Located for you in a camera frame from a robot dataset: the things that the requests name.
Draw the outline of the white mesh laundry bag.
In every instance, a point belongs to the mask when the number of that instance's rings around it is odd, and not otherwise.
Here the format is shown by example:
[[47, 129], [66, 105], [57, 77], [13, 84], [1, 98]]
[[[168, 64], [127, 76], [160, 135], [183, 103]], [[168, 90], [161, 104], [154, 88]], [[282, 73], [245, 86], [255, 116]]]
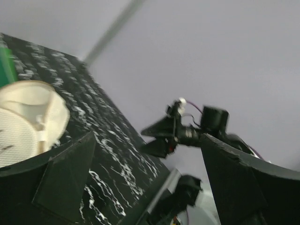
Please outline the white mesh laundry bag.
[[0, 166], [49, 151], [69, 122], [66, 101], [48, 83], [18, 81], [0, 89]]

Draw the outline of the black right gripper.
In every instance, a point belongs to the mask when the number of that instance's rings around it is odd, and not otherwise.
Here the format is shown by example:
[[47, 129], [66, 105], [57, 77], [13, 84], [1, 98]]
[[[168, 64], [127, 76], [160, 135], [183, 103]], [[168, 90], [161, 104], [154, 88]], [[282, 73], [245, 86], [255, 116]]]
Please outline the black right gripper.
[[[200, 112], [200, 123], [194, 123], [196, 127], [182, 125], [181, 118], [185, 112], [185, 105], [192, 105]], [[205, 105], [199, 109], [195, 104], [184, 98], [178, 98], [167, 110], [168, 116], [163, 117], [152, 125], [144, 128], [141, 135], [144, 136], [172, 136], [172, 140], [155, 139], [144, 145], [139, 150], [142, 153], [166, 158], [175, 150], [175, 143], [199, 147], [203, 134], [209, 134], [224, 143], [229, 143], [226, 134], [229, 112], [222, 108]]]

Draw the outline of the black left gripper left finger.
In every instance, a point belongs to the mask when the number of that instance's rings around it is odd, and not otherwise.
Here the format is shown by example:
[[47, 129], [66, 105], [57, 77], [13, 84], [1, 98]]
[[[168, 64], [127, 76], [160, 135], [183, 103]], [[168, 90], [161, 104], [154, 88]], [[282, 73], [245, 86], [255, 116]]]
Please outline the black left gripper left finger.
[[96, 139], [92, 132], [0, 170], [2, 225], [73, 225], [80, 218]]

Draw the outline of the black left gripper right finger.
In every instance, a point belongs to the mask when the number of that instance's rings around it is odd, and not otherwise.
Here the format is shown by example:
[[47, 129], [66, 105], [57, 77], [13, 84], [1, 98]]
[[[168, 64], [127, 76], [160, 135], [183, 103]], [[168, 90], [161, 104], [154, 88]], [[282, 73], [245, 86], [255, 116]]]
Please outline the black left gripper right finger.
[[201, 150], [223, 225], [298, 225], [300, 173], [202, 135]]

